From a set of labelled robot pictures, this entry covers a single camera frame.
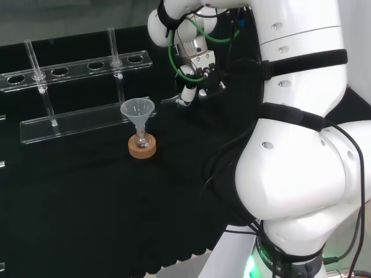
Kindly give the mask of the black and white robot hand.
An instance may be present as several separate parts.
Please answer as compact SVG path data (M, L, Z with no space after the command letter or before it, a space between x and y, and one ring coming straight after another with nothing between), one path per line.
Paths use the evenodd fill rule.
M182 62L179 71L193 80L191 82L176 76L181 88L175 100L178 106L187 107L195 98L206 100L224 93L225 81L217 69L214 51L208 48L205 37L198 36L192 41L180 42L176 49Z

